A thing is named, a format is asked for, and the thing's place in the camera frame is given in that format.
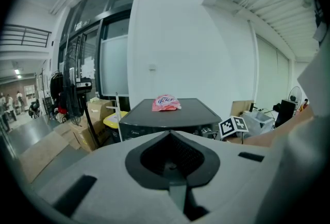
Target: trash bin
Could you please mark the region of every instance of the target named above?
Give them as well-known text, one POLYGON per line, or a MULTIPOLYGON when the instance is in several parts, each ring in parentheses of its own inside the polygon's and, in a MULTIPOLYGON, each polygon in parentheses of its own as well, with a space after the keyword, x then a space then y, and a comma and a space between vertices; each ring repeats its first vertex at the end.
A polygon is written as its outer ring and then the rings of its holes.
MULTIPOLYGON (((120 115, 121 115, 121 117, 124 117, 127 113, 128 113, 127 111, 121 111, 120 115)), ((113 141, 115 143, 120 143, 118 120, 117 120, 116 113, 106 117, 103 120, 103 123, 105 125, 106 130, 110 132, 110 135, 112 136, 113 141)))

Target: balcony railing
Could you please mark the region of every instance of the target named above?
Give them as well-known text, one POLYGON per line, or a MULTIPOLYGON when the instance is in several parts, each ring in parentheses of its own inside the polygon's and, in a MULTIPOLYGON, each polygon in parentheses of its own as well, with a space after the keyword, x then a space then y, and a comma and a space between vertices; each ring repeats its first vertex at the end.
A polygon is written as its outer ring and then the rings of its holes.
POLYGON ((5 24, 0 37, 0 45, 47 47, 48 38, 51 33, 28 26, 5 24))

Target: black strip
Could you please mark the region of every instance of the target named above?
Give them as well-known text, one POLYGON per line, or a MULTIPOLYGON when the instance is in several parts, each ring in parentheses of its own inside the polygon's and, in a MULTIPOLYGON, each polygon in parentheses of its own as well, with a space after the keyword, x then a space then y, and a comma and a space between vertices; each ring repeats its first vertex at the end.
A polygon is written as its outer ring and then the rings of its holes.
POLYGON ((260 156, 258 154, 250 153, 250 152, 240 152, 238 156, 250 159, 256 162, 262 162, 263 159, 265 158, 264 156, 260 156))
POLYGON ((54 208, 67 217, 71 217, 81 201, 96 182, 92 176, 82 176, 68 191, 54 204, 54 208))

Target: floor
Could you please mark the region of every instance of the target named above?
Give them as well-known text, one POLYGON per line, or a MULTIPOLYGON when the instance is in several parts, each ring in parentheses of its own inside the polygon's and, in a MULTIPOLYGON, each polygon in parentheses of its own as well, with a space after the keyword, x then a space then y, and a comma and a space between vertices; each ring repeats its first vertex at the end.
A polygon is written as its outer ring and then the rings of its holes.
MULTIPOLYGON (((13 151, 17 156, 26 151, 29 147, 40 141, 43 137, 47 136, 59 123, 55 120, 49 120, 47 116, 41 116, 38 119, 26 118, 26 115, 17 116, 18 121, 10 123, 10 127, 14 124, 20 123, 9 133, 9 141, 13 151)), ((57 155, 49 165, 41 171, 36 179, 31 184, 32 188, 38 192, 45 186, 50 179, 68 168, 81 158, 85 157, 88 153, 83 150, 75 150, 68 145, 59 155, 57 155)))

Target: pink plastic bag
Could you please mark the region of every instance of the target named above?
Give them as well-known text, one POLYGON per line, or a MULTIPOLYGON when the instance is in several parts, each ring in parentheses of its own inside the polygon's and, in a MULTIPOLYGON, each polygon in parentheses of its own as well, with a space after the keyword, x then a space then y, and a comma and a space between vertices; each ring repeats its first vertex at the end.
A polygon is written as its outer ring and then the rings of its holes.
POLYGON ((181 109, 180 102, 172 95, 166 94, 154 100, 152 111, 174 111, 181 109))

